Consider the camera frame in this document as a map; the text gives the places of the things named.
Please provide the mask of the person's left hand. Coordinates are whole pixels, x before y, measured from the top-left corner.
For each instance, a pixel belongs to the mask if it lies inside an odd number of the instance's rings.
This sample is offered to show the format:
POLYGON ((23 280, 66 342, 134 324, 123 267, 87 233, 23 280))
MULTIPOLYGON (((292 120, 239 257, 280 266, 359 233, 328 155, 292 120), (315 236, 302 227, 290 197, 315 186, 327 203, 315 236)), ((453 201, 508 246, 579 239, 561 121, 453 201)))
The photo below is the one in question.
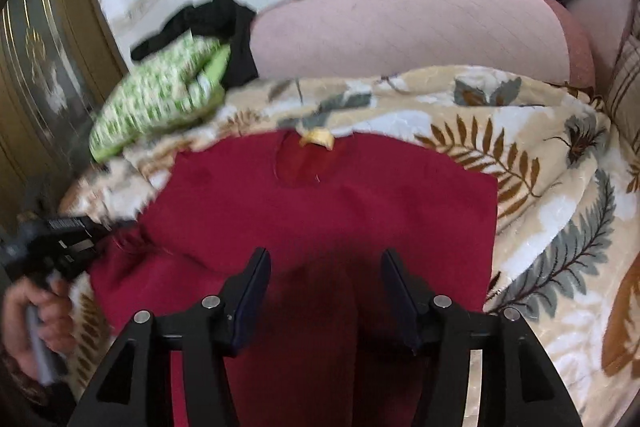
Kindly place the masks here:
POLYGON ((44 289, 27 277, 13 283, 2 301, 1 339, 21 371, 38 378, 35 338, 59 355, 69 355, 76 346, 70 285, 55 279, 44 289))

